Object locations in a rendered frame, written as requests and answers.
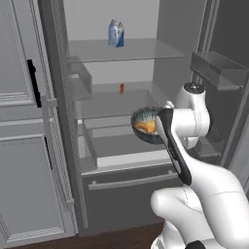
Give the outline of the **dark grey ribbed bowl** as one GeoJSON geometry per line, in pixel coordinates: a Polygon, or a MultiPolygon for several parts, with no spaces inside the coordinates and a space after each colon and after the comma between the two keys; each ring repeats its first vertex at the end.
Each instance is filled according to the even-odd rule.
{"type": "Polygon", "coordinates": [[[158,131],[157,133],[147,133],[135,127],[135,124],[137,122],[156,121],[156,115],[160,110],[161,110],[160,106],[147,106],[140,108],[131,115],[130,117],[131,127],[133,129],[133,132],[138,138],[150,144],[163,143],[162,139],[158,134],[158,131]]]}

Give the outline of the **golden chicken drumstick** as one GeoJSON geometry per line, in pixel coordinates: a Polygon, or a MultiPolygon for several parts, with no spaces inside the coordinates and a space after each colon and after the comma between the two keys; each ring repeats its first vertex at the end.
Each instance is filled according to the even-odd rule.
{"type": "Polygon", "coordinates": [[[157,133],[157,125],[155,121],[137,122],[135,127],[147,133],[157,133]]]}

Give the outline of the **clear fridge crisper drawer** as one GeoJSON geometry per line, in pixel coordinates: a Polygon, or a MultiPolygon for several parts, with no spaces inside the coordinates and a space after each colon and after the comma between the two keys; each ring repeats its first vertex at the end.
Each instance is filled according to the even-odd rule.
{"type": "Polygon", "coordinates": [[[83,174],[170,163],[164,145],[142,141],[130,125],[87,127],[78,122],[78,146],[83,174]]]}

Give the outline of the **glass fridge shelf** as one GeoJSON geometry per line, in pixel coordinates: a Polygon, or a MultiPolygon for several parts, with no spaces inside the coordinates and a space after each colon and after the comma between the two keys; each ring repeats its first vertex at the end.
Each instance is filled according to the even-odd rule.
{"type": "Polygon", "coordinates": [[[168,97],[153,82],[94,85],[92,94],[75,101],[75,118],[91,119],[130,115],[146,106],[163,106],[168,97]]]}
{"type": "Polygon", "coordinates": [[[103,62],[184,58],[187,55],[156,38],[126,39],[124,46],[115,48],[107,40],[76,40],[68,42],[70,62],[103,62]]]}

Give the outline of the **grey left fridge door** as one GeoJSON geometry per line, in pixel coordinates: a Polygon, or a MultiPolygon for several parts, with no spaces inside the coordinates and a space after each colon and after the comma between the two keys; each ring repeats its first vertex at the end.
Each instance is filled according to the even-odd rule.
{"type": "Polygon", "coordinates": [[[67,62],[68,37],[63,0],[38,0],[38,6],[51,69],[53,92],[58,104],[58,119],[74,198],[78,234],[84,236],[88,228],[88,216],[78,152],[77,123],[74,120],[71,96],[70,65],[67,62]]]}

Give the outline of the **grey fridge door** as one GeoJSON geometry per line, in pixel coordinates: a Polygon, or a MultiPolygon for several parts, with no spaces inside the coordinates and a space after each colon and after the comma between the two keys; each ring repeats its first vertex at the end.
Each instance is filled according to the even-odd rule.
{"type": "Polygon", "coordinates": [[[78,152],[77,123],[74,120],[71,96],[70,65],[67,62],[68,37],[63,0],[38,0],[38,6],[51,69],[53,92],[58,104],[58,119],[74,198],[78,234],[84,236],[88,228],[88,216],[78,152]]]}
{"type": "MultiPolygon", "coordinates": [[[[196,53],[215,52],[249,69],[249,0],[208,0],[196,53]]],[[[232,171],[249,191],[249,74],[242,89],[206,88],[211,127],[206,139],[214,152],[205,159],[232,171]]]]}

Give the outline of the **grey fridge body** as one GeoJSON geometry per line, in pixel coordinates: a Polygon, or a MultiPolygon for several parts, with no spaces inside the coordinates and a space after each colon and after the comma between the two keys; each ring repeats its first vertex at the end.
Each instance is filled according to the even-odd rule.
{"type": "MultiPolygon", "coordinates": [[[[124,26],[124,40],[156,38],[185,53],[184,58],[84,63],[94,85],[153,82],[167,97],[191,79],[190,59],[197,48],[207,0],[64,0],[68,42],[107,40],[112,19],[124,26]]],[[[130,125],[131,115],[76,119],[87,127],[130,125]]]]}

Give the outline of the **grey right fridge door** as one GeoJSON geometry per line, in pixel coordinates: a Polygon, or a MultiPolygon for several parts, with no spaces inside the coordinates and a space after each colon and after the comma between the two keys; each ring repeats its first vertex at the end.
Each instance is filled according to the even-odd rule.
{"type": "MultiPolygon", "coordinates": [[[[249,0],[208,0],[196,53],[215,52],[249,69],[249,0]]],[[[242,89],[206,88],[211,127],[206,139],[214,152],[205,159],[232,171],[249,191],[249,74],[242,89]]]]}

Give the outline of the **clear door bin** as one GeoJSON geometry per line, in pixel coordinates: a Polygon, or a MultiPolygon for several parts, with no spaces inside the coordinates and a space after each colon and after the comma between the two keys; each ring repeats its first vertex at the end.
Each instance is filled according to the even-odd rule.
{"type": "Polygon", "coordinates": [[[249,74],[249,69],[215,52],[193,53],[191,69],[217,90],[242,89],[249,74]]]}
{"type": "Polygon", "coordinates": [[[86,100],[92,96],[92,75],[77,56],[67,58],[70,88],[74,100],[86,100]]]}

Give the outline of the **grey freezer drawer front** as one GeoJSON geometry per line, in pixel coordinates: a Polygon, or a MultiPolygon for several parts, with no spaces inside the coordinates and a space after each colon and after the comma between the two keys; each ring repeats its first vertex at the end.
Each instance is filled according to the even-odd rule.
{"type": "Polygon", "coordinates": [[[89,184],[111,183],[142,179],[176,172],[172,164],[159,164],[138,168],[108,171],[82,176],[85,189],[88,228],[86,234],[99,234],[107,231],[120,231],[160,223],[162,218],[151,208],[151,195],[154,191],[181,187],[179,177],[155,183],[91,191],[89,184]]]}

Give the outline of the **blue white milk carton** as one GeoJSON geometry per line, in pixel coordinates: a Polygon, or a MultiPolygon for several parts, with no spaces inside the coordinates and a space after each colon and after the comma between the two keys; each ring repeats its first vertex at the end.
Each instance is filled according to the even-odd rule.
{"type": "Polygon", "coordinates": [[[112,19],[108,27],[108,44],[120,48],[125,43],[125,29],[120,21],[112,19]]]}

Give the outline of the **grey low cabinet door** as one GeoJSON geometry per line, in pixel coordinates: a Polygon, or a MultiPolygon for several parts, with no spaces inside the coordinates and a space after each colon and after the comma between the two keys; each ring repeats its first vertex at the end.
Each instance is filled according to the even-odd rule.
{"type": "Polygon", "coordinates": [[[41,119],[0,123],[0,249],[76,234],[41,119]]]}

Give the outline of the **grey tall cabinet door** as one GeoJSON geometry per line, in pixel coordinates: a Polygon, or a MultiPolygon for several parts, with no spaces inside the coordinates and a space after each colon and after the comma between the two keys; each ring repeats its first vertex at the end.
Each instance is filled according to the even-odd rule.
{"type": "Polygon", "coordinates": [[[0,0],[0,121],[41,119],[27,60],[38,91],[51,95],[50,71],[37,0],[0,0]]]}

